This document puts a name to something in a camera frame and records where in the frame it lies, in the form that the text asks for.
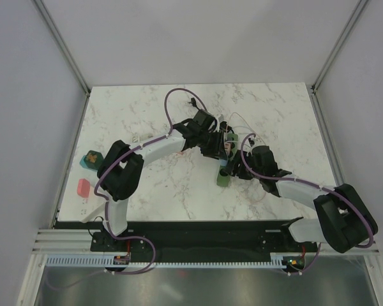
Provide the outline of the green power strip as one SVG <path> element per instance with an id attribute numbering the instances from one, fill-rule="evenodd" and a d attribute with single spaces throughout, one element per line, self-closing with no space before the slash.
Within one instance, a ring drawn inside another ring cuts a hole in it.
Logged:
<path id="1" fill-rule="evenodd" d="M 223 144 L 219 159 L 219 169 L 216 177 L 216 185 L 219 187 L 228 187 L 230 182 L 230 173 L 232 172 L 232 159 L 236 153 L 238 144 L 238 135 L 228 133 Z"/>

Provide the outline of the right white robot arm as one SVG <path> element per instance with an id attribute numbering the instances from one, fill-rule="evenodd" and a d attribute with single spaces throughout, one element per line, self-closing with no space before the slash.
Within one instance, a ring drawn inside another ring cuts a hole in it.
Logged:
<path id="1" fill-rule="evenodd" d="M 294 251 L 303 242 L 327 243 L 339 253 L 373 245 L 377 223 L 352 185 L 324 187 L 298 178 L 278 167 L 266 145 L 250 152 L 230 152 L 222 165 L 224 174 L 242 180 L 258 179 L 265 192 L 316 211 L 316 219 L 294 221 L 280 234 L 280 245 L 285 250 Z"/>

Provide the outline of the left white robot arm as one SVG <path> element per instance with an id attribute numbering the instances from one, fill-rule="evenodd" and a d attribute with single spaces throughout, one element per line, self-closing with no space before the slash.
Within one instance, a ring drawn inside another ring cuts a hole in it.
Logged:
<path id="1" fill-rule="evenodd" d="M 105 199 L 105 243 L 114 251 L 125 248 L 128 200 L 137 190 L 145 166 L 194 147 L 205 157 L 225 159 L 226 130 L 222 120 L 199 110 L 193 118 L 171 124 L 167 134 L 133 144 L 114 142 L 97 171 L 94 188 L 94 194 Z"/>

